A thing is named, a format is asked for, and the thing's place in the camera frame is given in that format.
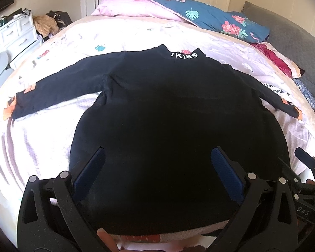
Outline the left hand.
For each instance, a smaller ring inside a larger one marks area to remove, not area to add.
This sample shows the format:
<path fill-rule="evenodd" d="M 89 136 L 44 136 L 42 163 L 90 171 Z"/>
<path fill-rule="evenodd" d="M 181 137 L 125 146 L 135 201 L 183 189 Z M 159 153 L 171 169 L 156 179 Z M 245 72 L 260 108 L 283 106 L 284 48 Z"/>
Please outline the left hand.
<path fill-rule="evenodd" d="M 110 249 L 110 251 L 206 251 L 204 246 L 196 244 L 196 242 L 192 240 L 156 244 L 124 244 L 115 241 L 115 239 L 113 239 L 104 229 L 99 229 L 97 231 L 97 236 Z"/>

